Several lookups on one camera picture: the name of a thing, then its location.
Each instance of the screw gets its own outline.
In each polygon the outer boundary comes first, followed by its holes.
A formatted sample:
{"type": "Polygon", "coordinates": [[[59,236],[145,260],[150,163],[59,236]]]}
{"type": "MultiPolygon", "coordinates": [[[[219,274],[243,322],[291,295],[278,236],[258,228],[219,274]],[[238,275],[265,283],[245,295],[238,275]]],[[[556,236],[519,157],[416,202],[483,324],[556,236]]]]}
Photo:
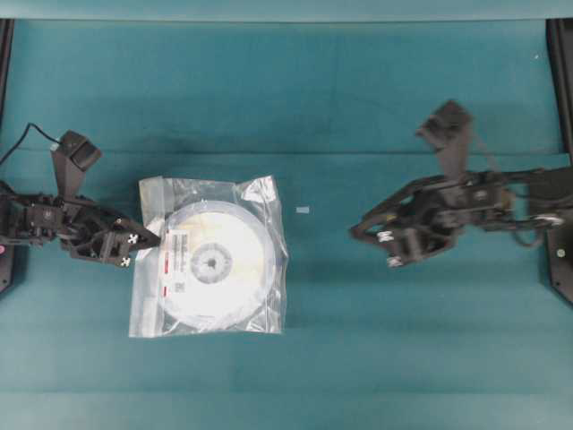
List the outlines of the screw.
{"type": "Polygon", "coordinates": [[[389,257],[386,260],[386,263],[388,264],[388,267],[399,267],[403,264],[400,257],[389,257]]]}
{"type": "Polygon", "coordinates": [[[487,198],[487,191],[485,190],[476,191],[474,193],[474,198],[477,201],[485,200],[487,198]]]}

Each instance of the teal table surface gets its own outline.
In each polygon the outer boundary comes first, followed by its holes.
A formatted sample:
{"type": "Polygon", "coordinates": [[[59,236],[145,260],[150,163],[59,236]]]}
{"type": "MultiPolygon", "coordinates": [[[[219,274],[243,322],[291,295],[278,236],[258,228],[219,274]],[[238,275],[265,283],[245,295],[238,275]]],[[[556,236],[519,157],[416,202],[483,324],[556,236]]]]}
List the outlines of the teal table surface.
{"type": "Polygon", "coordinates": [[[4,0],[0,16],[152,22],[415,22],[573,15],[569,0],[4,0]]]}
{"type": "MultiPolygon", "coordinates": [[[[104,156],[82,192],[133,216],[144,177],[273,175],[288,307],[282,335],[129,339],[132,271],[22,248],[0,297],[0,428],[571,428],[573,307],[543,249],[469,228],[390,270],[346,232],[438,173],[413,131],[450,97],[502,169],[568,164],[542,21],[19,21],[2,150],[30,120],[87,134],[104,156]]],[[[31,135],[4,179],[54,192],[48,148],[31,135]]]]}

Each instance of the cable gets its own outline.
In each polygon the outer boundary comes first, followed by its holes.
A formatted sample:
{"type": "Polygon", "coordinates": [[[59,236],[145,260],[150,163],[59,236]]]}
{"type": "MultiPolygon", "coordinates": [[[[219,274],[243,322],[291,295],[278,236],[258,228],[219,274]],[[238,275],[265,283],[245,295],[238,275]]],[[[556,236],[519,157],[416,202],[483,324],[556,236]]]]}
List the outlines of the cable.
{"type": "Polygon", "coordinates": [[[42,136],[44,136],[49,141],[51,141],[53,143],[58,143],[58,144],[60,143],[60,141],[58,141],[57,139],[54,139],[52,136],[50,136],[49,134],[44,132],[44,130],[39,128],[34,123],[28,123],[26,125],[26,128],[24,129],[24,133],[21,134],[20,139],[18,139],[18,141],[14,144],[14,146],[12,146],[12,148],[10,148],[10,150],[8,150],[8,152],[6,152],[5,155],[0,159],[0,166],[2,166],[2,164],[8,159],[8,157],[10,157],[12,155],[12,153],[18,149],[18,147],[21,145],[21,143],[24,142],[24,139],[26,139],[26,136],[28,135],[30,128],[34,128],[38,133],[40,133],[42,136]]]}

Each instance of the white marking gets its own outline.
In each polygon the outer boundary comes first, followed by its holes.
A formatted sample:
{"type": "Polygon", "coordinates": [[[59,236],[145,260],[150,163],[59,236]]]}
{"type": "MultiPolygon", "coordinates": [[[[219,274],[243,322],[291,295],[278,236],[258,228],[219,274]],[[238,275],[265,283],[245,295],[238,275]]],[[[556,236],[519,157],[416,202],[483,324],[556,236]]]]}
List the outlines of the white marking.
{"type": "Polygon", "coordinates": [[[402,265],[402,259],[400,257],[389,257],[386,262],[388,267],[398,267],[402,265]]]}
{"type": "Polygon", "coordinates": [[[392,236],[392,232],[389,230],[388,231],[379,231],[376,236],[378,237],[379,242],[390,242],[390,241],[394,240],[394,237],[392,236]]]}

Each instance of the black wire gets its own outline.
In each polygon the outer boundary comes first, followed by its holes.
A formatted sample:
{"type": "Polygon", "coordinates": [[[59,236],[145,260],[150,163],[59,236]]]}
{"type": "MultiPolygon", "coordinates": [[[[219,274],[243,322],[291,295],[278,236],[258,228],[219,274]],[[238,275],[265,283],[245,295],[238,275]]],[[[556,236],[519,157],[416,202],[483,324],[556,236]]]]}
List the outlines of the black wire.
{"type": "Polygon", "coordinates": [[[492,171],[503,175],[503,172],[500,169],[498,161],[495,159],[495,156],[487,149],[485,141],[482,140],[482,138],[479,136],[478,133],[474,133],[474,137],[475,137],[475,142],[477,143],[478,146],[478,150],[486,158],[487,164],[490,165],[492,171]]]}
{"type": "Polygon", "coordinates": [[[60,143],[60,141],[58,141],[57,139],[54,139],[52,136],[50,136],[49,134],[44,132],[44,130],[39,128],[34,123],[28,123],[26,125],[26,128],[24,129],[24,133],[21,134],[20,139],[18,139],[18,141],[14,144],[14,146],[12,146],[12,148],[10,148],[10,150],[8,150],[8,152],[6,152],[5,155],[0,159],[0,166],[2,166],[2,164],[8,159],[8,157],[10,157],[12,155],[12,153],[18,149],[18,147],[21,145],[21,143],[24,142],[24,139],[26,139],[26,136],[28,135],[30,128],[34,128],[38,133],[40,133],[42,136],[44,136],[49,141],[51,141],[53,143],[58,143],[58,144],[60,143]]]}

